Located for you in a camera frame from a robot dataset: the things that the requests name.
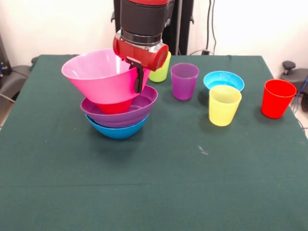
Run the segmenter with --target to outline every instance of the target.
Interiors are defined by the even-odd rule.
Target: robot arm
[[[174,0],[121,0],[121,29],[113,48],[116,55],[137,68],[138,93],[143,68],[155,71],[167,58],[169,47],[162,42],[162,34],[171,21],[173,6]]]

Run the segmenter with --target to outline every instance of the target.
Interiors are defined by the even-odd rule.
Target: red bowl
[[[127,100],[121,103],[114,103],[114,104],[97,104],[99,109],[104,112],[105,114],[120,114],[128,112],[133,99]]]

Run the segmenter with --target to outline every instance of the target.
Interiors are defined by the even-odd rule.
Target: purple cup
[[[199,68],[193,64],[180,63],[171,68],[172,92],[178,100],[189,100],[193,96]]]
[[[87,98],[81,102],[80,107],[88,117],[101,126],[124,128],[137,124],[146,118],[155,105],[157,97],[158,92],[154,88],[145,85],[142,93],[133,99],[128,112],[112,115],[105,114],[95,103],[92,103]]]

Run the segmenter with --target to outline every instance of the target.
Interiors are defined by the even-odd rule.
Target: lime green cup
[[[169,64],[170,64],[170,59],[171,59],[171,53],[168,52],[167,59],[164,63],[164,65],[161,68],[158,68],[156,71],[151,71],[149,79],[152,82],[163,82],[167,78],[168,75],[168,69],[169,69]]]
[[[242,100],[242,94],[234,87],[218,85],[210,90],[209,119],[216,126],[229,125]]]

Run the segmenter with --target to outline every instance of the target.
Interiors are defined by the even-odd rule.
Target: white speck
[[[208,153],[202,147],[200,147],[199,145],[198,145],[198,148],[200,149],[201,153],[208,155]]]

